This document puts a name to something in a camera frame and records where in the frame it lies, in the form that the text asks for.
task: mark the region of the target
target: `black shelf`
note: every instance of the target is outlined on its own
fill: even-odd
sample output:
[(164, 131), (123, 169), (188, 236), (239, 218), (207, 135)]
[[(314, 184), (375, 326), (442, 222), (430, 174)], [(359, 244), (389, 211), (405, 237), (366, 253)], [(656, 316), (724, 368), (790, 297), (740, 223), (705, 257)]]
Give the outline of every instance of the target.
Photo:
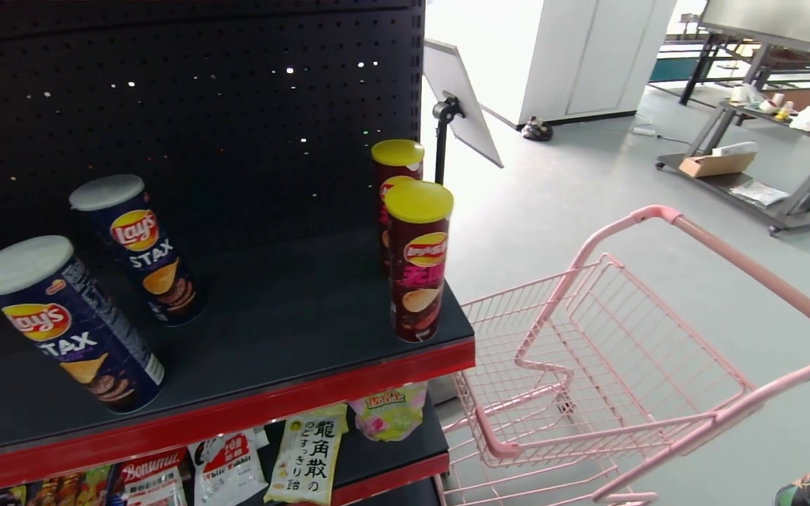
[[(100, 275), (167, 371), (160, 396), (129, 415), (107, 410), (0, 314), (0, 452), (167, 417), (182, 425), (191, 410), (459, 343), (473, 356), (472, 327), (448, 286), (433, 339), (416, 345), (393, 334), (375, 241), (363, 228), (194, 259), (210, 300), (196, 320), (173, 329), (154, 323), (122, 276)], [(238, 422), (289, 414), (238, 413)]]
[(437, 487), (434, 486), (431, 478), (358, 502), (358, 506), (438, 506), (439, 504)]
[[(732, 111), (739, 112), (741, 115), (752, 116), (754, 118), (764, 119), (764, 121), (772, 122), (772, 124), (777, 124), (777, 125), (781, 125), (781, 126), (785, 126), (785, 127), (788, 127), (790, 125), (790, 122), (779, 121), (779, 119), (774, 118), (774, 115), (766, 115), (766, 113), (764, 113), (764, 112), (749, 109), (748, 107), (743, 107), (741, 105), (733, 105), (732, 103), (729, 103), (729, 102), (722, 102), (722, 103), (720, 103), (719, 106), (724, 107), (726, 109), (730, 109)], [(797, 131), (801, 135), (804, 135), (804, 136), (810, 138), (810, 131), (804, 131), (803, 129), (791, 129), (791, 130), (792, 131)]]
[(751, 202), (746, 202), (745, 200), (740, 199), (736, 195), (730, 193), (730, 189), (734, 186), (743, 185), (744, 183), (752, 181), (751, 176), (740, 172), (737, 174), (724, 174), (720, 176), (692, 177), (679, 170), (679, 167), (685, 158), (686, 154), (684, 153), (662, 155), (661, 157), (658, 157), (658, 164), (663, 164), (663, 166), (677, 169), (678, 173), (684, 177), (687, 177), (687, 179), (690, 179), (696, 182), (699, 186), (717, 193), (717, 195), (722, 196), (725, 200), (733, 202), (733, 204), (745, 208), (749, 212), (753, 212), (753, 214), (760, 215), (761, 217), (765, 218), (765, 221), (768, 221), (769, 225), (777, 227), (779, 230), (795, 231), (810, 228), (810, 211), (801, 212), (801, 214), (784, 214), (784, 212), (779, 209), (781, 208), (779, 202), (778, 204), (764, 208), (751, 204)]
[[(440, 426), (430, 397), (427, 398), (427, 403), (424, 404), (424, 422), (408, 438), (402, 441), (389, 443), (372, 441), (362, 435), (361, 432), (358, 432), (358, 429), (354, 426), (353, 410), (348, 410), (347, 419), (349, 432), (343, 436), (340, 443), (340, 454), (337, 456), (337, 467), (335, 467), (334, 490), (354, 486), (382, 474), (395, 473), (403, 467), (407, 467), (407, 465), (446, 455), (449, 450), (446, 435), (444, 435)], [(271, 479), (274, 470), (274, 462), (276, 462), (277, 454), (280, 451), (280, 439), (283, 438), (284, 425), (285, 422), (277, 422), (264, 427), (271, 444), (261, 448), (258, 451), (258, 457), (261, 460), (261, 467), (264, 470), (264, 479), (266, 480)], [(407, 483), (409, 477), (403, 474), (401, 479), (405, 480), (402, 483)], [(265, 493), (266, 491), (256, 494), (247, 502), (244, 502), (243, 506), (264, 504)], [(393, 494), (393, 496), (408, 497), (409, 493), (411, 493), (409, 490), (405, 490), (404, 493)], [(280, 505), (283, 503), (268, 502), (267, 504)], [(408, 504), (408, 506), (420, 504), (423, 506), (423, 504), (432, 503), (410, 502), (402, 504)]]

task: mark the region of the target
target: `snack bag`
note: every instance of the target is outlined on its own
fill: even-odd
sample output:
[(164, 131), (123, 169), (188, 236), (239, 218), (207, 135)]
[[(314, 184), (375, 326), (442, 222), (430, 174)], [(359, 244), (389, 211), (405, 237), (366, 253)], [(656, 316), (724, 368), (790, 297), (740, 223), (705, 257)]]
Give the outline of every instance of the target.
[(346, 404), (289, 417), (264, 502), (314, 502), (329, 506)]
[(127, 506), (186, 506), (180, 477), (184, 457), (186, 448), (180, 448), (121, 464), (120, 497)]
[(267, 487), (257, 448), (254, 429), (190, 445), (195, 506), (236, 506)]
[(427, 382), (415, 382), (348, 404), (354, 410), (354, 425), (367, 439), (401, 441), (424, 422), (425, 400)]

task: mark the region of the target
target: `red chip can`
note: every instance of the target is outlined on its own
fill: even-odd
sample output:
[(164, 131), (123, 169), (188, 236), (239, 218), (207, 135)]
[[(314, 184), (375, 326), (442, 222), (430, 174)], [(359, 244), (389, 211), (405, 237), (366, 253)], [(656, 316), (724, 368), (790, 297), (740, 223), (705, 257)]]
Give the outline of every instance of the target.
[(377, 142), (371, 148), (375, 167), (375, 184), (379, 198), (380, 216), (377, 221), (377, 244), (380, 251), (380, 266), (383, 272), (390, 271), (389, 228), (390, 218), (386, 211), (386, 192), (397, 183), (424, 177), (424, 147), (408, 138), (391, 138)]
[(406, 181), (389, 189), (385, 202), (392, 327), (405, 342), (425, 342), (439, 324), (454, 197), (437, 183)]

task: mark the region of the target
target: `shoe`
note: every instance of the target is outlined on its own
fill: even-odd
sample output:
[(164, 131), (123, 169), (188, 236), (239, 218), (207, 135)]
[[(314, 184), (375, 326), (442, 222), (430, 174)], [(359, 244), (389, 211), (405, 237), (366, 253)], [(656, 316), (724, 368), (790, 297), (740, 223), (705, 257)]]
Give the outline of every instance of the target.
[(542, 119), (537, 118), (536, 116), (530, 116), (530, 121), (524, 125), (524, 128), (521, 129), (521, 135), (524, 138), (529, 138), (531, 141), (552, 141), (552, 135), (554, 132), (552, 131), (552, 127), (542, 122)]

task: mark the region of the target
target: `lay's logo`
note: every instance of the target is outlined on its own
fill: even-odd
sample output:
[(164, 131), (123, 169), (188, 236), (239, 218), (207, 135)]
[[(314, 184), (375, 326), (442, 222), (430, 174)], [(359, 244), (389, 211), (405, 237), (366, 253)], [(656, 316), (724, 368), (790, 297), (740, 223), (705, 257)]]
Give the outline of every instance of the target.
[(125, 212), (112, 222), (112, 237), (131, 251), (146, 251), (158, 242), (158, 220), (148, 209)]
[(35, 342), (47, 342), (70, 329), (68, 310), (59, 304), (16, 304), (2, 308), (12, 325)]
[(446, 261), (447, 233), (424, 234), (405, 246), (405, 260), (421, 268), (428, 268)]

